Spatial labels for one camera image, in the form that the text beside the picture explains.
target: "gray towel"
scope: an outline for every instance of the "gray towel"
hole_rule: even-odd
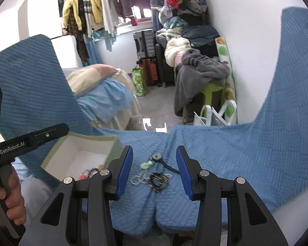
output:
[[[174,100],[175,114],[180,116],[182,108],[192,101],[209,82],[224,86],[224,79],[229,75],[227,65],[201,55],[199,50],[187,50],[181,63],[175,67],[176,92]]]

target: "tiled floor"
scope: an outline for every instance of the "tiled floor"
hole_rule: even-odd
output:
[[[174,89],[174,86],[151,86],[145,97],[137,97],[142,109],[140,124],[145,130],[169,132],[173,126],[181,125],[182,118],[173,110]]]

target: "white paper bag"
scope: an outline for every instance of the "white paper bag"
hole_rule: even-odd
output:
[[[211,125],[211,118],[212,118],[211,106],[210,105],[204,105],[204,106],[202,106],[202,109],[201,109],[199,116],[194,112],[193,125],[210,126]]]
[[[222,116],[224,115],[228,106],[233,107],[234,113],[228,119],[228,122],[226,122],[222,118]],[[217,113],[217,111],[213,107],[211,107],[209,105],[204,105],[204,106],[202,106],[201,113],[200,113],[199,116],[194,112],[193,125],[195,125],[195,126],[211,126],[211,125],[227,126],[227,125],[231,125],[231,123],[233,123],[233,120],[236,116],[236,109],[237,109],[237,105],[236,105],[235,101],[233,101],[233,100],[225,101],[224,104],[222,105],[221,109],[219,110],[219,113]]]

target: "blue quilted blanket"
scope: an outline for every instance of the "blue quilted blanket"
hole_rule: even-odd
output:
[[[0,52],[3,92],[0,132],[5,139],[65,122],[85,135],[115,134],[134,150],[130,177],[141,162],[161,153],[177,168],[176,147],[219,177],[245,177],[270,210],[308,186],[308,10],[282,14],[282,37],[272,86],[257,118],[231,127],[177,126],[170,134],[149,131],[96,130],[80,109],[59,66],[49,38],[38,35]],[[57,182],[40,168],[55,142],[21,156],[36,177]],[[156,164],[152,171],[165,171]],[[223,219],[226,221],[226,206]],[[137,235],[154,221],[167,230],[194,230],[198,203],[185,195],[180,177],[155,194],[147,185],[128,182],[121,200],[111,205],[113,226]]]

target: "blue gripper pad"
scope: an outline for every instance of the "blue gripper pad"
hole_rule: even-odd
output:
[[[192,179],[188,171],[186,162],[184,160],[183,154],[179,147],[176,150],[176,161],[177,161],[177,165],[178,165],[178,169],[179,169],[180,177],[181,177],[181,182],[183,183],[185,193],[188,196],[188,198],[191,200],[193,199],[193,196],[194,196],[194,193],[192,190]]]
[[[129,147],[128,152],[125,156],[124,162],[122,164],[122,168],[120,171],[120,174],[117,179],[117,191],[116,191],[116,197],[118,199],[121,198],[121,196],[124,194],[125,187],[127,186],[128,177],[132,165],[133,160],[133,150],[132,147]]]

